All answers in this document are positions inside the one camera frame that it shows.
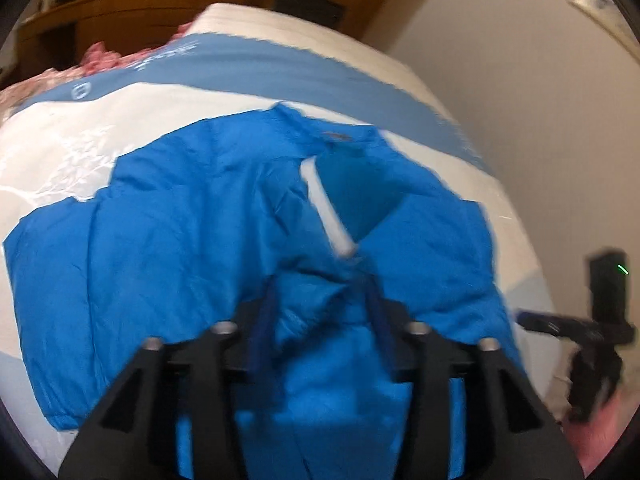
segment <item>metal screw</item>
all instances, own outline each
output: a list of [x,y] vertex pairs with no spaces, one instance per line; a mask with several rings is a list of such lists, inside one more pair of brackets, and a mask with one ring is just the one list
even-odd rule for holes
[[142,343],[142,348],[157,352],[162,348],[162,339],[159,337],[147,337],[145,342]]
[[431,332],[431,327],[421,321],[407,323],[404,329],[411,335],[427,335]]
[[485,337],[481,339],[478,346],[483,352],[495,352],[500,349],[500,343],[493,337]]
[[238,325],[233,321],[219,321],[211,329],[218,335],[229,335],[238,330]]

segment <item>bed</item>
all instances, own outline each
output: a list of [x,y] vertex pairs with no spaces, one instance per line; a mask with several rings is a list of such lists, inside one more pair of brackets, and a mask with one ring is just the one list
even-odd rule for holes
[[[119,156],[164,134],[277,102],[313,118],[374,124],[396,150],[430,168],[461,198],[481,203],[494,235],[497,285],[509,309],[554,310],[500,183],[423,82],[401,63],[337,32],[230,4],[210,6],[183,38],[127,68],[33,98],[4,124],[0,237],[38,207],[66,197],[91,198],[108,184]],[[559,342],[514,330],[529,376],[544,397]],[[75,432],[55,431],[36,403],[4,267],[0,397],[28,444],[56,472]]]

